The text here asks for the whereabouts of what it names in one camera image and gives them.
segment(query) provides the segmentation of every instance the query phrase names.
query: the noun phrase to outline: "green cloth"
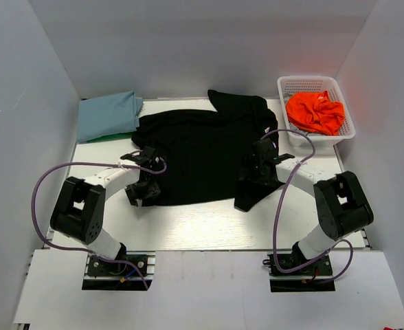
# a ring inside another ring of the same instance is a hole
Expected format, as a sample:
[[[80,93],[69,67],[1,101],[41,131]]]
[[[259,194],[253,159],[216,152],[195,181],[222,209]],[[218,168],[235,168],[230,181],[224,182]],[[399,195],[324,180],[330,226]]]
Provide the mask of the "green cloth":
[[[116,134],[105,135],[102,137],[97,137],[96,139],[87,141],[87,143],[129,139],[131,137],[132,137],[132,133],[116,133]]]

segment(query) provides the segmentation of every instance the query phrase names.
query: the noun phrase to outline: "white table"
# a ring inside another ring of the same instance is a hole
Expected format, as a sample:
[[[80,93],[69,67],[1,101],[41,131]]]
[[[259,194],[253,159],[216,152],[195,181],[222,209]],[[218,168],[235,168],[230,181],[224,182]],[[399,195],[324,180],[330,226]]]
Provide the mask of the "white table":
[[[284,128],[279,100],[268,100],[280,128]],[[214,111],[208,99],[147,100],[141,116],[173,109],[207,109]],[[75,162],[114,163],[136,146],[130,139],[79,144]],[[288,144],[287,134],[280,133],[280,152],[304,156]],[[323,171],[340,173],[333,149],[308,161]],[[100,171],[96,167],[75,166],[70,175],[85,177]],[[128,250],[270,250],[272,228],[280,191],[276,191],[249,212],[234,209],[234,200],[215,201],[186,206],[136,208],[130,205],[124,191],[107,201],[104,228]],[[290,249],[318,224],[315,200],[301,190],[290,187],[284,200],[278,230],[278,246]],[[355,248],[364,248],[360,232],[348,238]],[[79,243],[55,233],[54,242],[65,246]]]
[[[385,256],[355,252],[334,292],[271,293],[265,252],[157,252],[145,291],[82,291],[86,253],[37,250],[14,323],[31,330],[393,329],[404,310]],[[330,253],[335,272],[347,253]]]

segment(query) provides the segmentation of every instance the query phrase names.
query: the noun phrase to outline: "white wall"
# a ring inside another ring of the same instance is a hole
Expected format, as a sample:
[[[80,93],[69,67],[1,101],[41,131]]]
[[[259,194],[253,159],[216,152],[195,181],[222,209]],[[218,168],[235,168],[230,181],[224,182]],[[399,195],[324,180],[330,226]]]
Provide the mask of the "white wall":
[[[77,106],[78,94],[29,3],[0,0],[0,329],[10,329],[27,262],[42,246],[31,224],[32,188],[45,169],[70,159]],[[62,175],[41,194],[45,229]]]
[[[30,0],[83,98],[273,96],[335,76],[376,0]]]
[[[337,79],[357,130],[338,148],[372,204],[368,238],[404,304],[404,1],[378,0]]]

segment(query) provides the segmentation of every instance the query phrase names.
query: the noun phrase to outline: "black t-shirt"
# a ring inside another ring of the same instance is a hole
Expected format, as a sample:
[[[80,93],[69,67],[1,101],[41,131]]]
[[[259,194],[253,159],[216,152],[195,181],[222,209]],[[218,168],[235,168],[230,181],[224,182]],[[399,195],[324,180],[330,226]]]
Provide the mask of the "black t-shirt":
[[[264,98],[213,90],[208,97],[217,112],[172,110],[139,119],[132,141],[157,148],[168,167],[156,176],[161,194],[153,205],[234,198],[243,155],[265,131],[277,129]],[[278,142],[278,135],[271,137]]]

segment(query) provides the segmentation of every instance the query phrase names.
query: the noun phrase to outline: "wire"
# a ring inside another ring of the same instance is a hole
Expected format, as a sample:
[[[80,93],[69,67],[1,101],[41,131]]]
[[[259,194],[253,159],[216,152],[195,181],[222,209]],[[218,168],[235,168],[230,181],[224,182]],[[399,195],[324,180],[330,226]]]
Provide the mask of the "wire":
[[[303,268],[305,268],[305,267],[313,264],[314,262],[320,260],[323,256],[327,255],[337,244],[339,244],[341,242],[345,242],[345,243],[348,244],[348,247],[350,248],[350,256],[349,256],[349,259],[348,259],[348,262],[347,262],[346,266],[343,268],[343,270],[338,275],[336,275],[336,276],[334,276],[332,278],[329,278],[328,280],[321,280],[319,283],[327,283],[327,282],[336,280],[337,278],[341,277],[342,274],[344,274],[346,272],[346,270],[348,269],[348,267],[352,263],[352,259],[353,259],[353,246],[346,239],[342,239],[342,240],[336,242],[336,244],[334,246],[332,246],[331,249],[326,250],[323,253],[321,253],[319,256],[316,256],[315,258],[313,258],[313,259],[311,259],[311,260],[309,260],[309,261],[307,261],[307,262],[305,262],[305,263],[303,263],[303,264],[301,264],[299,266],[293,267],[291,269],[283,269],[281,267],[280,263],[278,262],[278,258],[277,258],[277,229],[278,229],[278,222],[280,220],[280,213],[281,213],[282,204],[283,204],[283,201],[284,201],[284,196],[286,195],[287,188],[289,187],[289,184],[291,184],[291,181],[292,181],[294,175],[297,173],[298,169],[301,167],[301,165],[306,160],[311,159],[315,155],[316,148],[315,148],[314,143],[312,142],[312,140],[308,136],[306,136],[305,134],[300,133],[298,131],[293,131],[291,129],[274,129],[273,131],[270,131],[270,132],[264,134],[261,137],[261,140],[263,140],[263,139],[267,138],[268,136],[270,136],[271,134],[274,134],[274,133],[277,133],[277,132],[291,132],[291,133],[294,133],[294,134],[301,135],[311,145],[312,152],[311,152],[310,155],[308,155],[305,158],[301,159],[300,162],[297,165],[295,165],[295,167],[291,171],[291,174],[289,175],[288,179],[286,180],[286,183],[283,186],[283,189],[282,189],[282,192],[281,192],[281,195],[280,195],[280,200],[278,201],[278,205],[277,205],[276,217],[275,217],[274,222],[273,222],[272,246],[273,246],[273,255],[274,255],[273,260],[274,260],[274,263],[275,263],[275,265],[277,267],[277,270],[280,273],[290,274],[290,273],[296,272],[298,270],[302,270]]]
[[[313,280],[315,280],[317,278],[317,276],[318,276],[318,267],[315,267],[315,275],[313,275],[313,277],[310,280],[303,280],[302,282],[303,283],[310,283]]]
[[[118,168],[118,167],[122,167],[122,168],[131,168],[134,170],[140,170],[140,171],[144,171],[150,174],[162,174],[167,170],[167,164],[166,162],[160,158],[160,160],[163,162],[164,164],[164,168],[162,170],[159,171],[154,171],[154,170],[149,170],[148,168],[142,168],[139,166],[134,166],[134,165],[125,165],[125,164],[106,164],[106,163],[89,163],[89,162],[70,162],[70,163],[64,163],[64,164],[60,164],[57,166],[54,166],[53,168],[50,168],[49,170],[47,170],[46,172],[44,172],[42,174],[42,176],[37,180],[37,183],[32,191],[32,196],[31,196],[31,218],[32,218],[32,225],[34,226],[34,229],[36,230],[37,236],[39,237],[39,239],[44,242],[44,244],[50,246],[51,248],[54,249],[59,249],[62,251],[81,251],[81,252],[87,252],[90,254],[94,254],[98,259],[100,259],[101,261],[104,261],[105,263],[123,263],[125,265],[129,265],[131,266],[139,275],[139,277],[142,279],[142,282],[144,284],[144,286],[146,287],[146,289],[148,289],[148,285],[146,280],[144,279],[144,277],[142,276],[140,270],[130,261],[125,261],[125,260],[112,260],[112,259],[107,259],[107,258],[103,258],[102,256],[99,256],[97,254],[95,254],[94,251],[91,251],[89,249],[85,249],[82,247],[66,247],[66,246],[61,246],[61,245],[56,245],[54,243],[52,243],[51,241],[48,241],[48,239],[45,237],[45,235],[42,234],[39,226],[38,226],[38,222],[37,222],[37,215],[36,215],[36,198],[37,198],[37,192],[38,189],[40,187],[40,185],[42,184],[43,180],[52,172],[63,168],[63,167],[68,167],[68,166],[98,166],[98,167],[107,167],[107,168]]]

